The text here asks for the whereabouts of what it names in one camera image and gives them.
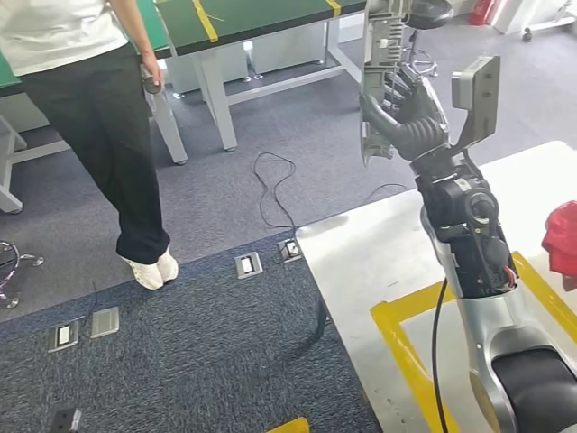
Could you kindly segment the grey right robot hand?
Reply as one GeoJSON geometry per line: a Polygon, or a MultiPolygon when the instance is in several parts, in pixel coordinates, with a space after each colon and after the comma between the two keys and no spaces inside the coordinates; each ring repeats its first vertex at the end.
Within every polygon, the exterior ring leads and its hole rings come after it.
{"type": "Polygon", "coordinates": [[[365,65],[359,95],[361,154],[416,161],[448,141],[448,121],[426,77],[406,64],[396,71],[365,65]]]}

